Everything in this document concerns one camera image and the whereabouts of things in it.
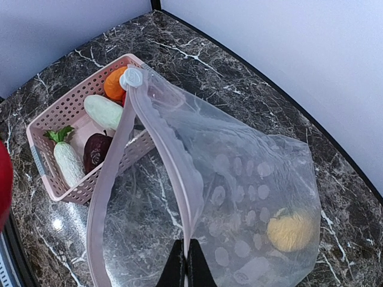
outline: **yellow potato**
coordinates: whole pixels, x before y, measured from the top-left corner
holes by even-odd
[[[298,251],[307,246],[314,234],[309,213],[297,210],[289,215],[282,215],[280,209],[268,225],[268,237],[277,250],[282,252]]]

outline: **pink basket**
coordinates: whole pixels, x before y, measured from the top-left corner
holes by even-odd
[[[148,69],[155,73],[133,54],[125,54],[79,83],[28,125],[26,134],[32,155],[41,179],[52,200],[70,201],[78,204],[84,204],[90,200],[102,164],[88,173],[76,186],[68,189],[61,179],[56,160],[53,157],[54,143],[44,137],[43,134],[46,130],[58,130],[63,126],[71,125],[75,128],[75,132],[69,136],[68,143],[82,158],[84,146],[88,138],[94,133],[103,133],[103,128],[97,125],[86,114],[84,99],[91,94],[104,95],[104,81],[106,77],[112,71],[128,64]],[[108,135],[112,136],[113,132],[108,131]],[[118,173],[129,168],[153,148],[153,141],[146,130],[139,133],[126,146]]]

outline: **white vegetable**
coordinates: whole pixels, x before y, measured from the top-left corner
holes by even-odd
[[[83,163],[72,146],[59,142],[54,147],[54,159],[69,187],[74,187],[84,176]]]
[[[92,120],[104,129],[117,130],[123,108],[115,102],[98,94],[87,96],[84,108]]]

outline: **red object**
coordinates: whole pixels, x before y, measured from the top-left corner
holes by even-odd
[[[0,231],[8,219],[12,202],[13,170],[10,155],[0,141]]]
[[[122,106],[125,106],[126,93],[122,95]]]

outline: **white radish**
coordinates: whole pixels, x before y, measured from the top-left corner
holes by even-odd
[[[53,150],[54,159],[69,187],[74,187],[85,176],[80,157],[70,144],[64,142],[65,137],[73,130],[73,127],[66,126],[58,132],[50,130],[44,134],[44,136],[56,142]]]
[[[98,94],[87,96],[84,108],[90,118],[104,129],[117,130],[123,108],[115,102]]]

